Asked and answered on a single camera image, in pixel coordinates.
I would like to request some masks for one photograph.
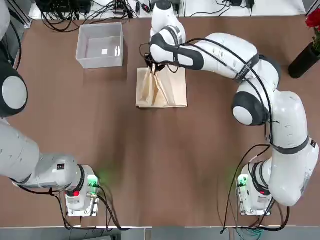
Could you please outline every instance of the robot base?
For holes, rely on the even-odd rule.
[[[248,172],[248,165],[244,166],[236,180],[236,194],[241,215],[262,216],[267,211],[272,196],[262,195],[255,189]]]
[[[82,165],[84,170],[84,183],[78,196],[65,194],[68,217],[90,217],[98,214],[98,177],[91,167]]]

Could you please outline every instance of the black cable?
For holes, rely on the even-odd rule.
[[[110,216],[111,216],[111,218],[112,218],[112,221],[113,221],[114,225],[116,226],[116,228],[117,228],[118,230],[120,230],[120,231],[127,231],[127,230],[129,230],[128,228],[122,228],[122,227],[120,226],[119,222],[117,221],[117,219],[115,218],[115,216],[114,216],[114,214],[113,214],[113,211],[110,209],[109,205],[107,204],[107,201],[104,200],[104,198],[101,197],[100,195],[98,195],[97,197],[98,197],[98,199],[100,199],[100,200],[103,202],[103,204],[105,205],[107,211],[109,211]]]
[[[231,5],[229,5],[229,8],[225,11],[223,11],[222,13],[220,13],[219,17],[221,17],[224,13],[228,12],[231,9]]]
[[[105,201],[107,202],[107,195],[106,195],[106,192],[105,192],[105,190],[101,187],[101,186],[99,186],[99,189],[101,189],[102,190],[102,192],[103,192],[103,195],[104,195],[104,199],[105,199]],[[108,222],[108,210],[106,210],[106,223],[105,223],[105,229],[106,229],[106,231],[107,232],[111,232],[111,231],[109,231],[109,222]]]
[[[14,4],[18,7],[18,9],[20,10],[20,12],[22,12],[22,14],[24,15],[24,17],[25,17],[26,19],[29,19],[29,16],[26,15],[24,11],[22,11],[21,7],[16,3],[16,1],[15,1],[15,0],[12,0],[12,1],[13,1]]]
[[[21,44],[21,40],[20,40],[18,31],[17,31],[15,25],[12,23],[12,21],[10,21],[10,25],[15,33],[16,39],[18,40],[18,44],[19,44],[19,58],[18,58],[18,63],[15,68],[15,70],[18,70],[20,63],[21,63],[21,58],[22,58],[22,44]]]
[[[259,226],[258,229],[269,231],[269,232],[279,232],[282,229],[284,229],[287,226],[289,218],[290,218],[290,207],[287,206],[286,209],[287,209],[286,217],[285,217],[284,223],[280,227],[269,228],[269,227]]]
[[[185,5],[185,0],[182,0],[183,3],[183,17],[186,17],[186,5]]]
[[[172,72],[173,74],[176,74],[176,73],[178,72],[179,68],[180,68],[179,66],[177,66],[177,67],[176,67],[176,70],[173,71],[173,70],[171,70],[171,68],[169,67],[169,65],[168,65],[167,67],[168,67],[169,71]]]
[[[225,209],[225,216],[224,216],[224,224],[223,224],[223,229],[222,231],[220,232],[221,234],[224,233],[224,231],[227,229],[226,228],[226,224],[227,224],[227,215],[228,215],[228,207],[229,207],[229,200],[230,200],[230,195],[231,195],[231,191],[232,191],[232,187],[234,185],[234,181],[236,179],[236,175],[237,175],[237,172],[238,172],[238,169],[240,168],[241,164],[243,163],[243,161],[245,160],[246,156],[253,150],[255,149],[256,147],[268,147],[269,145],[266,145],[266,144],[257,144],[257,145],[254,145],[253,147],[251,147],[247,152],[246,154],[243,156],[243,158],[241,159],[241,161],[239,162],[236,170],[235,170],[235,173],[233,175],[233,178],[232,178],[232,182],[231,182],[231,186],[230,186],[230,190],[229,190],[229,193],[228,193],[228,199],[227,199],[227,202],[226,202],[226,209]]]
[[[189,16],[189,18],[192,18],[196,14],[217,14],[217,13],[220,13],[223,9],[225,9],[225,7],[229,7],[229,6],[227,4],[224,4],[223,8],[221,8],[219,11],[214,11],[214,12],[204,12],[204,11],[195,12],[191,16]]]

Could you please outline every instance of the cable bundle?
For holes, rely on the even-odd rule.
[[[61,8],[59,7],[60,5],[58,4],[50,5],[51,8],[49,12],[45,12],[44,8],[41,8],[40,9],[41,19],[44,25],[55,32],[71,33],[71,32],[77,31],[80,28],[80,25],[75,23],[75,20],[80,19],[80,15],[84,16],[84,22],[81,24],[81,25],[84,25],[88,20],[95,20],[99,16],[100,16],[99,20],[92,21],[90,24],[99,23],[106,20],[110,20],[110,19],[124,19],[126,17],[128,17],[129,19],[132,19],[133,14],[135,14],[134,10],[131,8],[127,0],[113,0],[106,5],[99,4],[94,0],[90,0],[91,4],[97,4],[101,7],[97,11],[91,10],[90,11],[91,14],[79,12],[79,8],[74,7],[73,1],[74,0],[63,0],[63,2],[66,2],[66,7],[67,7],[67,8],[66,7],[63,8],[65,12],[61,11]],[[105,13],[109,11],[113,11],[114,9],[117,9],[117,8],[124,9],[123,15],[121,17],[117,17],[116,15],[114,15],[114,17],[102,19],[102,16]],[[63,24],[65,22],[67,22],[66,27],[64,28],[57,27],[58,25]],[[70,30],[70,27],[72,24],[75,25],[75,28]]]

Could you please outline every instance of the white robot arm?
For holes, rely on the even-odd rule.
[[[0,41],[10,24],[10,14],[0,0]],[[65,191],[72,216],[97,214],[98,178],[91,167],[79,165],[70,155],[42,154],[38,145],[5,120],[23,111],[28,90],[23,78],[0,49],[0,175],[27,188],[54,188]]]
[[[263,215],[271,197],[285,206],[297,203],[318,162],[319,146],[309,137],[299,96],[277,90],[281,69],[276,62],[259,55],[251,43],[225,33],[213,33],[196,44],[186,43],[185,29],[166,0],[158,1],[153,10],[147,58],[156,65],[170,64],[235,79],[240,86],[232,112],[241,124],[263,125],[272,114],[272,158],[246,165],[238,178],[241,214]]]

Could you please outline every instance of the white floor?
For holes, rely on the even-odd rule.
[[[107,5],[111,2],[111,0],[95,0],[100,5]],[[219,4],[222,4],[223,0],[217,0]],[[136,1],[128,0],[132,9],[136,9]],[[149,4],[149,0],[140,0],[141,3]],[[180,17],[190,17],[194,13],[197,12],[205,12],[194,15],[193,17],[211,17],[218,16],[222,12],[224,12],[227,7],[224,8],[223,11],[217,12],[223,8],[223,6],[218,5],[216,0],[181,0],[181,7],[179,15]],[[94,3],[91,10],[98,11],[102,7],[98,4]],[[252,16],[294,16],[294,15],[302,15],[305,14],[306,10],[303,4],[303,0],[255,0],[255,5],[252,9]],[[251,12],[247,8],[241,7],[231,7],[230,10],[225,12],[223,16],[233,16],[233,17],[248,17]],[[152,13],[148,14],[143,10],[138,14],[139,18],[150,18]],[[29,17],[32,19],[41,19],[41,12],[38,9],[35,3],[32,4]],[[101,19],[114,17],[112,11],[104,13],[101,16]]]

